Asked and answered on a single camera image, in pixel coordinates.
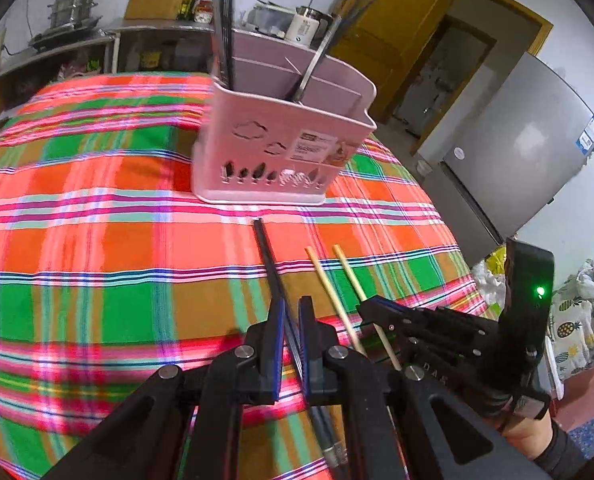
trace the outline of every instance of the metal bolt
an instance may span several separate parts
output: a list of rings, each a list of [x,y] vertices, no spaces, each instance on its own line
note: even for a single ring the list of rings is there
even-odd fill
[[[404,370],[404,375],[411,381],[421,381],[424,378],[424,371],[417,365],[408,365]]]
[[[328,355],[333,359],[345,359],[348,357],[348,349],[345,346],[334,345],[328,349]]]
[[[175,365],[162,366],[157,373],[162,379],[172,379],[179,373],[179,367]]]
[[[239,345],[235,348],[235,355],[240,359],[247,359],[254,355],[254,348],[250,345]]]

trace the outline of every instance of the wooden door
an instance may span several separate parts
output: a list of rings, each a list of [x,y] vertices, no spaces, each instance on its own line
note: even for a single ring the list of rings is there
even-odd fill
[[[385,121],[391,102],[452,0],[375,0],[333,49],[377,87],[371,116]]]

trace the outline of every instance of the silver refrigerator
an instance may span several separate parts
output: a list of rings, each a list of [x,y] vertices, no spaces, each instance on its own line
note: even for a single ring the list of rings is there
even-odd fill
[[[423,188],[473,266],[546,206],[592,150],[590,108],[526,53]]]

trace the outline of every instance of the black sleeve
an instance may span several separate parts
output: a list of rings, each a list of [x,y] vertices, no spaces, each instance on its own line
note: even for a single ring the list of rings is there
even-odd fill
[[[553,480],[568,480],[586,464],[586,457],[564,430],[552,421],[552,440],[534,463]]]

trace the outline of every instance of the pink plastic basket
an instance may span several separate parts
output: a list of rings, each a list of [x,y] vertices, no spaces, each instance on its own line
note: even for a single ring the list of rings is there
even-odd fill
[[[235,91],[213,83],[192,154],[192,190],[205,202],[320,204],[376,124],[376,89],[326,56],[302,105],[283,100],[314,52],[250,32],[234,33]]]

